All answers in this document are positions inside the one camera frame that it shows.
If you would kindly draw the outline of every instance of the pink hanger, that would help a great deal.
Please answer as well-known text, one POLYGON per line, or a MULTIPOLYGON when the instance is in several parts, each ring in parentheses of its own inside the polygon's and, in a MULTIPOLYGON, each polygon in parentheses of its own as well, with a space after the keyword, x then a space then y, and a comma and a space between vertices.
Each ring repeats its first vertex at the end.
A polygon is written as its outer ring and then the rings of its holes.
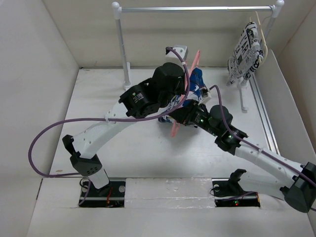
MULTIPOLYGON (((197 51, 196 57, 194 58, 191 69, 189 71, 189 77, 191 77, 191 74, 192 74, 194 68, 197 68, 199 65, 199 55, 200 55, 200 50, 197 51)), ((187 80, 184 80, 184 81, 185 81, 185 88, 187 89, 187 86, 188 86, 187 80)), ((172 129, 171 129, 171 137, 175 137, 177 135, 179 128, 180 128, 180 124, 177 123, 176 121, 174 121, 172 129)))

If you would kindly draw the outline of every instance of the white table surface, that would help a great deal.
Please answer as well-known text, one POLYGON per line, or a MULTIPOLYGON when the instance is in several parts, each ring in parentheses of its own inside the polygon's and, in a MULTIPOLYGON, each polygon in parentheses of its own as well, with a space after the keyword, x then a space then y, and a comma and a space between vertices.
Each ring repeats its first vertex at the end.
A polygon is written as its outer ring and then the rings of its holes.
POLYGON ((44 179, 27 237, 314 237, 307 214, 265 195, 261 209, 80 208, 79 180, 44 179))
MULTIPOLYGON (((132 70, 133 83, 152 74, 151 69, 132 70)), ((247 92, 250 110, 244 114, 236 87, 225 87, 226 69, 203 68, 203 75, 208 86, 220 86, 223 104, 234 116, 233 125, 264 144, 264 131, 251 90, 247 92)), ((123 93, 122 78, 122 70, 80 70, 66 118, 102 118, 123 93)), ((218 103, 215 92, 212 96, 207 103, 209 109, 218 103)), ((61 138, 80 133, 91 124, 66 124, 61 138)), ((222 152, 214 137, 201 129, 181 127, 176 138, 170 137, 170 129, 170 124, 156 120, 134 124, 108 142, 98 156, 110 177, 201 177, 202 181, 205 179, 203 184, 196 178, 157 179, 153 180, 155 183, 128 179, 126 208, 109 209, 78 207, 80 178, 44 179, 27 236, 314 236, 306 214, 269 196, 260 195, 261 208, 214 208, 214 198, 205 191, 210 182, 208 177, 228 177, 237 168, 268 174, 222 152), (190 201, 192 195, 195 195, 194 206, 190 201)), ((61 138, 51 174, 74 172, 61 138)))
MULTIPOLYGON (((263 127, 251 89, 247 91, 249 111, 240 108, 239 91, 234 85, 226 87, 226 68, 203 68, 207 86, 217 84, 223 104, 234 116, 232 124, 246 132, 256 143, 266 144, 263 127)), ((132 82, 137 84, 153 75, 153 69, 131 70, 132 82)), ((66 119, 102 118, 123 94, 122 70, 79 71, 66 119)), ((216 91, 207 103, 208 109, 218 104, 216 91)), ((93 122, 75 122, 63 126, 51 168, 51 174, 75 172, 62 144, 66 134, 76 135, 93 122)), ((171 124, 157 120, 139 122, 123 130, 97 153, 109 177, 229 177, 238 168, 266 174, 262 169, 220 150, 215 137, 207 132, 181 127, 171 138, 171 124)))

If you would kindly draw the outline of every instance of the white rod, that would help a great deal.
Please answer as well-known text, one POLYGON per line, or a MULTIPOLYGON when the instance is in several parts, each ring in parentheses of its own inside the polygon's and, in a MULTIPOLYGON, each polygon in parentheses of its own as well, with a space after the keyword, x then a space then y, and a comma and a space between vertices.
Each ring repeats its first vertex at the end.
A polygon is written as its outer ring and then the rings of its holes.
POLYGON ((272 15, 270 17, 270 20, 269 20, 269 22, 267 24, 267 27, 265 29, 265 32, 264 32, 264 37, 265 37, 266 40, 267 40, 267 37, 268 37, 272 27, 273 27, 273 24, 276 21, 276 18, 280 14, 281 9, 282 9, 283 6, 284 6, 284 0, 277 0, 276 4, 273 6, 272 15))
POLYGON ((128 74, 128 66, 127 66, 127 60, 126 60, 126 53, 125 53, 125 46, 123 42, 123 34, 122 34, 122 27, 120 24, 120 19, 115 20, 117 24, 117 32, 118 32, 118 42, 119 42, 119 49, 120 49, 120 55, 122 58, 122 65, 123 65, 123 71, 124 71, 124 79, 125 79, 125 86, 130 86, 130 80, 129 80, 129 74, 128 74))
POLYGON ((195 11, 272 11, 270 6, 122 7, 122 13, 195 11))

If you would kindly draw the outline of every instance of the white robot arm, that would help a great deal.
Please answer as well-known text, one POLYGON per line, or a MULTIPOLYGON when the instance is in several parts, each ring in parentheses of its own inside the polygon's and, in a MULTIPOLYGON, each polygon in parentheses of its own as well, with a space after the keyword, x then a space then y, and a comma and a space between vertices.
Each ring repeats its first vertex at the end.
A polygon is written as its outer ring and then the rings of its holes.
MULTIPOLYGON (((181 66, 166 63, 158 67, 152 78, 131 87, 120 97, 105 114, 105 122, 99 122, 76 136, 66 135, 63 138, 65 148, 71 154, 73 167, 82 176, 88 177, 100 193, 106 194, 111 182, 96 154, 98 150, 139 118, 168 110, 171 99, 181 94, 184 94, 184 72, 181 66)), ((204 104, 189 100, 184 107, 169 115, 178 123, 193 124, 216 136, 215 143, 220 149, 246 159, 274 176, 260 176, 238 169, 226 181, 213 181, 215 196, 240 196, 246 191, 257 191, 284 199, 301 212, 310 210, 316 199, 316 188, 310 183, 310 180, 316 181, 314 164, 309 162, 304 166, 274 154, 263 146, 259 150, 250 146, 247 134, 231 125, 233 116, 221 105, 213 106, 208 112, 204 104)))

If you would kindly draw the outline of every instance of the screw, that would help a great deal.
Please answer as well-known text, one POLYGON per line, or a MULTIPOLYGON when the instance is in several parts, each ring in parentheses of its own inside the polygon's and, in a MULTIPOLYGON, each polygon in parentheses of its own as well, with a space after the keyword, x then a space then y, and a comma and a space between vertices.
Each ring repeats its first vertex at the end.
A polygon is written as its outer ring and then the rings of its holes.
POLYGON ((219 191, 219 185, 218 184, 213 185, 213 190, 214 190, 214 192, 218 192, 219 191))
POLYGON ((120 193, 124 193, 125 192, 125 186, 123 186, 123 185, 119 186, 118 190, 119 190, 120 193))

